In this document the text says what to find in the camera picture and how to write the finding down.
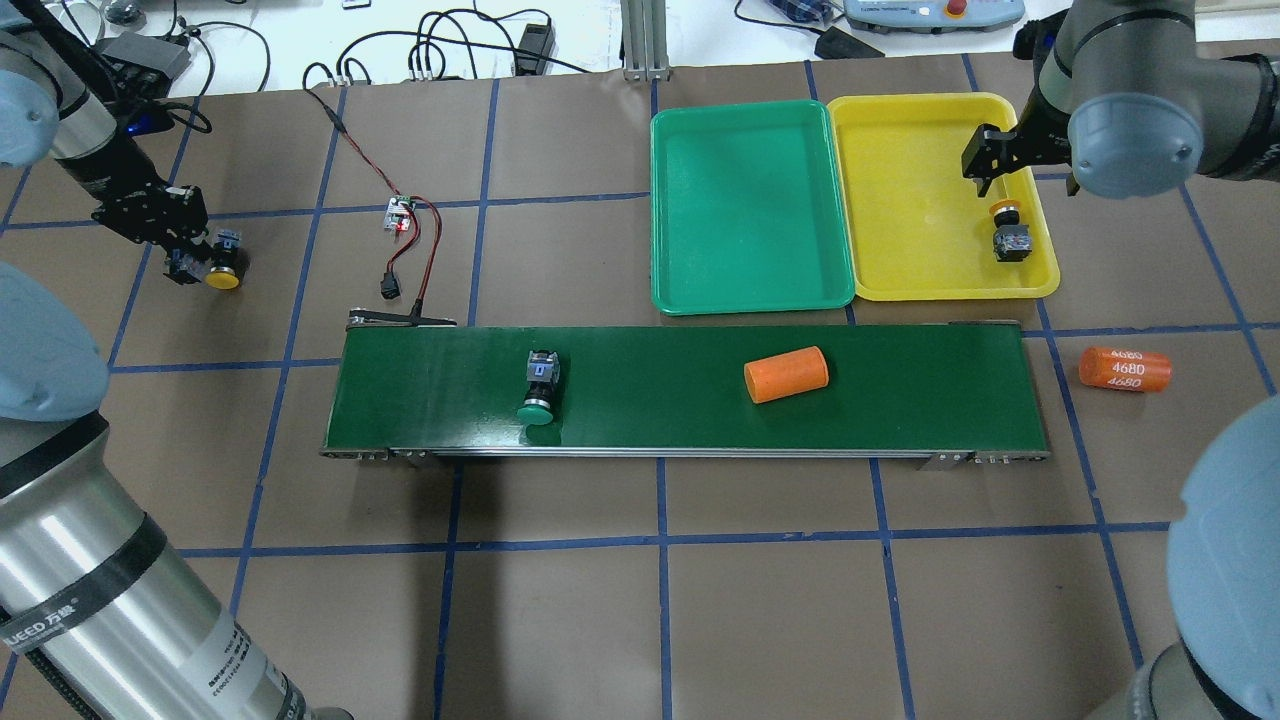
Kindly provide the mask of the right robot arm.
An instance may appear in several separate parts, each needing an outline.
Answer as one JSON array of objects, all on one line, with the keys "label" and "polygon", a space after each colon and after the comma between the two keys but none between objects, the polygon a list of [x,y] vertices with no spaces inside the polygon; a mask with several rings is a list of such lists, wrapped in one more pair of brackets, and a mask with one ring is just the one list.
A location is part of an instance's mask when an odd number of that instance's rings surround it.
[{"label": "right robot arm", "polygon": [[1069,197],[1041,174],[1062,286],[1030,338],[1050,420],[1042,475],[998,471],[973,530],[896,530],[895,600],[919,719],[1084,717],[1178,639],[1167,551],[1188,500],[1238,502],[1211,441],[1277,401],[1277,186],[1189,179]]}]

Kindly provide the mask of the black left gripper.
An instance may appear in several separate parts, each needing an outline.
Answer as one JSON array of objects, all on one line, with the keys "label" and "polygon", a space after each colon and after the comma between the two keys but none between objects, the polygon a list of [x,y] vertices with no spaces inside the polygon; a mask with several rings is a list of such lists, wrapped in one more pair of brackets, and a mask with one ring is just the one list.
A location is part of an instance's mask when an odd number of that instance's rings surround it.
[{"label": "black left gripper", "polygon": [[100,225],[136,243],[209,250],[209,213],[198,186],[170,184],[140,150],[99,150],[90,167],[99,200],[91,218]]}]

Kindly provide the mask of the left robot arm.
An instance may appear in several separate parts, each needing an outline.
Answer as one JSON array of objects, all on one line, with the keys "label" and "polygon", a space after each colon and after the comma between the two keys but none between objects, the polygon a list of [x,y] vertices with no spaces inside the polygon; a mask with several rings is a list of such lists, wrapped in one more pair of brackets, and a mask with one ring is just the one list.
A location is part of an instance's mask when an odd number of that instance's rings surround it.
[{"label": "left robot arm", "polygon": [[[238,286],[233,233],[157,173],[99,60],[41,3],[3,4],[3,164],[51,158],[93,219],[166,252],[178,283]],[[312,706],[105,464],[109,368],[56,296],[3,265],[3,643],[83,719],[346,719]]]}]

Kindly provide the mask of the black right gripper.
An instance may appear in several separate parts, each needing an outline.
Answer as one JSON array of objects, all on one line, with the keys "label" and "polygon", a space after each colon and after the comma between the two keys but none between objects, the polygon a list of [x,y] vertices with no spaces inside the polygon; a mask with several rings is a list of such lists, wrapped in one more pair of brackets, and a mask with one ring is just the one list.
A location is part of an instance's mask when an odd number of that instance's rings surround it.
[{"label": "black right gripper", "polygon": [[[1066,165],[1071,161],[1068,137],[1070,115],[1039,95],[1029,96],[1018,123],[1009,131],[983,123],[963,151],[963,177],[975,181],[980,199],[993,182],[1028,167]],[[1065,177],[1068,196],[1082,187],[1071,170]]]}]

